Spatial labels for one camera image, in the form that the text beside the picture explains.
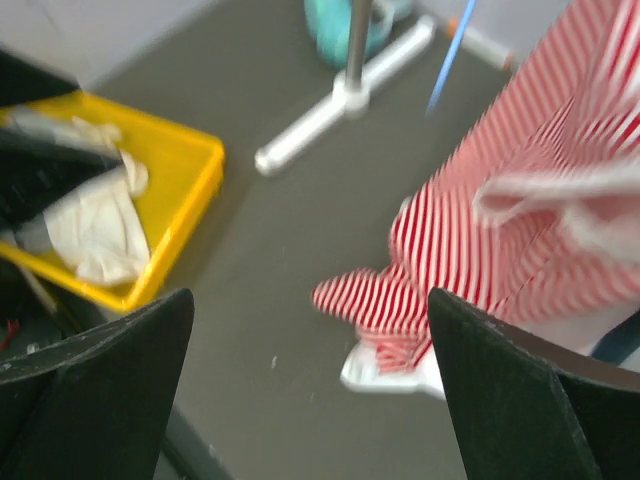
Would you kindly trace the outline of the red white striped tank top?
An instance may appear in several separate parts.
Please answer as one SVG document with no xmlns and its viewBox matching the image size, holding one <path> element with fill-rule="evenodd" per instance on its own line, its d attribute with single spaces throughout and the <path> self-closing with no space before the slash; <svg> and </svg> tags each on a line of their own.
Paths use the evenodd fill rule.
<svg viewBox="0 0 640 480">
<path fill-rule="evenodd" d="M 429 292 L 515 325 L 639 303 L 639 5 L 574 1 L 397 215 L 391 261 L 319 284 L 382 373 L 431 349 Z"/>
</svg>

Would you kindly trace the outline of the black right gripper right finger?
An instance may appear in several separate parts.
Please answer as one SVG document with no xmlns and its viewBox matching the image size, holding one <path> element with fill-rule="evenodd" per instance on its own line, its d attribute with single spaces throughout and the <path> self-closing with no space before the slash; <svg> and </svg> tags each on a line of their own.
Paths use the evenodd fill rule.
<svg viewBox="0 0 640 480">
<path fill-rule="evenodd" d="M 636 479 L 639 375 L 428 296 L 448 409 L 470 479 Z"/>
</svg>

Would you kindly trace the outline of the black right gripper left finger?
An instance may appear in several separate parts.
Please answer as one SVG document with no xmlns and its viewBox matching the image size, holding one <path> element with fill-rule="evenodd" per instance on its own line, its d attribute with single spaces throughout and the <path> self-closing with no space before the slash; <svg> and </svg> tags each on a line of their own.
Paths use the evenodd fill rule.
<svg viewBox="0 0 640 480">
<path fill-rule="evenodd" d="M 2 478 L 152 478 L 193 321 L 181 289 L 2 362 Z"/>
</svg>

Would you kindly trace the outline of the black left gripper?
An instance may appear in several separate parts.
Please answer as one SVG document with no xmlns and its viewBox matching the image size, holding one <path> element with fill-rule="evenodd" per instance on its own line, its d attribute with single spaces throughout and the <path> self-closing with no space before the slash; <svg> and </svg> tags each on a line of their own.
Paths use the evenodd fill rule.
<svg viewBox="0 0 640 480">
<path fill-rule="evenodd" d="M 29 102 L 58 99 L 77 83 L 1 52 L 1 106 L 20 113 Z M 80 146 L 48 133 L 1 128 L 1 228 L 13 229 L 95 177 L 123 165 L 103 147 Z"/>
</svg>

